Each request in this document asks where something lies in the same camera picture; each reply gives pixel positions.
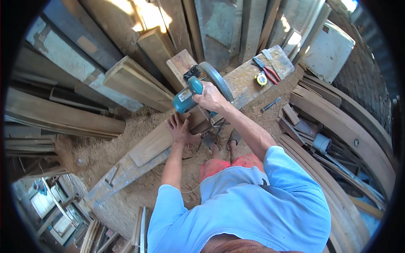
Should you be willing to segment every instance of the hand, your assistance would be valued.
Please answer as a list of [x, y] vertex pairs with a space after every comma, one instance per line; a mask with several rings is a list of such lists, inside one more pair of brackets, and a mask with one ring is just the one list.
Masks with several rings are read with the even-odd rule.
[[167, 128], [173, 135], [175, 142], [184, 144], [193, 144], [201, 140], [201, 134], [192, 135], [188, 131], [188, 118], [190, 117], [190, 113], [187, 115], [187, 118], [184, 120], [184, 123], [181, 123], [179, 119], [179, 113], [176, 112], [174, 115], [170, 115], [170, 117], [165, 120]]
[[202, 84], [202, 94], [194, 95], [193, 100], [203, 108], [219, 113], [219, 110], [229, 102], [221, 94], [218, 88], [210, 82], [200, 81]]

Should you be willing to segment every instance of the yellow tape measure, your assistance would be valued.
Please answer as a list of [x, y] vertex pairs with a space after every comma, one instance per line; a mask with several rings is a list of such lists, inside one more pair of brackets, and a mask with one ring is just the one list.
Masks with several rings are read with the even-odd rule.
[[267, 80], [267, 77], [264, 73], [264, 71], [260, 72], [260, 74], [257, 74], [256, 76], [254, 76], [254, 78], [256, 79], [257, 83], [260, 86], [265, 86], [269, 81]]

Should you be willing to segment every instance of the sandal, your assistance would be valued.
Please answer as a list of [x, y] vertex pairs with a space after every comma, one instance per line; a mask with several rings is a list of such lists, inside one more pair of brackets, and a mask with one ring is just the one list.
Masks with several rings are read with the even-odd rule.
[[238, 133], [238, 131], [236, 131], [236, 129], [233, 129], [233, 130], [232, 130], [232, 133], [230, 134], [228, 143], [226, 144], [226, 150], [230, 151], [229, 148], [228, 148], [228, 146], [229, 146], [229, 144], [230, 144], [230, 142], [231, 142], [232, 140], [235, 140], [235, 141], [236, 141], [236, 145], [238, 145], [238, 144], [239, 144], [239, 141], [241, 141], [241, 139], [242, 139], [242, 137], [241, 137], [241, 135]]
[[205, 146], [208, 147], [209, 150], [211, 150], [210, 146], [211, 144], [215, 143], [217, 144], [216, 138], [214, 138], [215, 135], [211, 132], [208, 132], [207, 135], [202, 139], [202, 142], [204, 143]]

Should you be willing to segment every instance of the warning label sticker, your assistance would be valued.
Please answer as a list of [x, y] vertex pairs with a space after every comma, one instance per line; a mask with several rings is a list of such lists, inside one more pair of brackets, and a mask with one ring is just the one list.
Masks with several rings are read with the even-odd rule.
[[183, 102], [184, 100], [191, 97], [191, 95], [192, 95], [191, 91], [189, 89], [187, 89], [179, 94], [179, 99], [181, 102]]

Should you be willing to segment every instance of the pliers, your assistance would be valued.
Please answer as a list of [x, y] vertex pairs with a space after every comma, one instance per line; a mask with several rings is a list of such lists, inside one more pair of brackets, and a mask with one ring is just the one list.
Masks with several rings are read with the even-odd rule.
[[267, 67], [261, 60], [259, 60], [256, 56], [253, 57], [253, 61], [254, 63], [252, 63], [253, 65], [258, 66], [266, 75], [266, 77], [275, 85], [278, 85], [278, 82], [281, 81], [281, 79], [279, 78], [279, 76], [277, 75], [277, 73], [272, 70], [270, 67]]

